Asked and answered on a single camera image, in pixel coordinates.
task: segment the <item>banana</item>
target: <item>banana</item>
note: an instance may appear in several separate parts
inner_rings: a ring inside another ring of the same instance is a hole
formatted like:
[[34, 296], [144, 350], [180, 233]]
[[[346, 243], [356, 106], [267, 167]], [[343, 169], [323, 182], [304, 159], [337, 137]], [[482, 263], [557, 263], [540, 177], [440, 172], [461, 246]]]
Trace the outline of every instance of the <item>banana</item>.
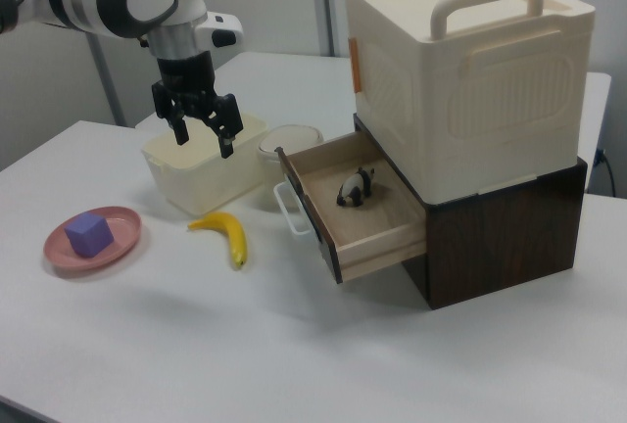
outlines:
[[189, 230], [211, 229], [222, 232], [228, 236], [231, 249], [231, 257], [237, 269], [241, 268], [248, 257], [246, 247], [246, 235], [239, 220], [228, 212], [210, 212], [202, 219], [191, 222]]

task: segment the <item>panda figurine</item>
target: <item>panda figurine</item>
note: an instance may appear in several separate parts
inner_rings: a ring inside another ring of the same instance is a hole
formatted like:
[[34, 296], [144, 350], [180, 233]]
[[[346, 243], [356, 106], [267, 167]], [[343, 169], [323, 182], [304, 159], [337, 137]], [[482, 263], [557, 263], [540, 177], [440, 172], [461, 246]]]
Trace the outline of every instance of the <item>panda figurine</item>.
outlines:
[[372, 179], [374, 178], [374, 168], [370, 171], [359, 167], [357, 172], [349, 176], [340, 187], [337, 195], [338, 206], [346, 206], [346, 199], [350, 198], [353, 207], [363, 204], [362, 195], [369, 197], [372, 193]]

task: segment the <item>cream plastic bin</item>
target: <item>cream plastic bin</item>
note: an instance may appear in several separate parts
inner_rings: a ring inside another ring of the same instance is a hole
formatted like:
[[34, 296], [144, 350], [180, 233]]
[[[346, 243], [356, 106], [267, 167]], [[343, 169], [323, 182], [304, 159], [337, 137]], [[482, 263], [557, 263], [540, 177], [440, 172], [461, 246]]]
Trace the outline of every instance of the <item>cream plastic bin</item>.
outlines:
[[357, 113], [422, 200], [577, 162], [594, 8], [577, 0], [346, 0]]
[[220, 156], [217, 136], [196, 119], [186, 120], [189, 141], [182, 146], [172, 131], [148, 141], [142, 153], [159, 191], [190, 214], [202, 215], [261, 184], [256, 151], [267, 125], [250, 115], [242, 115], [242, 122], [228, 159]]

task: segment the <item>table surface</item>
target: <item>table surface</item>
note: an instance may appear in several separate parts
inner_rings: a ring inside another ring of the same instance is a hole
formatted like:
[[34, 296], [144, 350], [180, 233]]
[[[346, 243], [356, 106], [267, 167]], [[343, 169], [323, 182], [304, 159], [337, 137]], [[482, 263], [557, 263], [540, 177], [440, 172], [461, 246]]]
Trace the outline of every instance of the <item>table surface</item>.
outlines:
[[[350, 130], [318, 93], [319, 112], [276, 122]], [[5, 399], [65, 423], [624, 419], [627, 202], [585, 196], [572, 270], [430, 311], [399, 265], [336, 285], [261, 190], [223, 208], [250, 244], [234, 271], [157, 192], [152, 137], [80, 122], [0, 172]], [[142, 216], [133, 251], [92, 273], [47, 263], [59, 223], [112, 205]]]

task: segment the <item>wooden drawer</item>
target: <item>wooden drawer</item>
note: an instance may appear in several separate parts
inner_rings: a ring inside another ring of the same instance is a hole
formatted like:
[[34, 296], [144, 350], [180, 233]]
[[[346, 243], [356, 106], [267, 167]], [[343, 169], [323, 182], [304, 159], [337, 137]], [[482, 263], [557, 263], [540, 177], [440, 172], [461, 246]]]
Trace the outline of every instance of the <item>wooden drawer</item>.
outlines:
[[[338, 283], [426, 253], [423, 207], [366, 134], [277, 152]], [[359, 166], [374, 168], [372, 196], [358, 208], [337, 206], [340, 186]]]

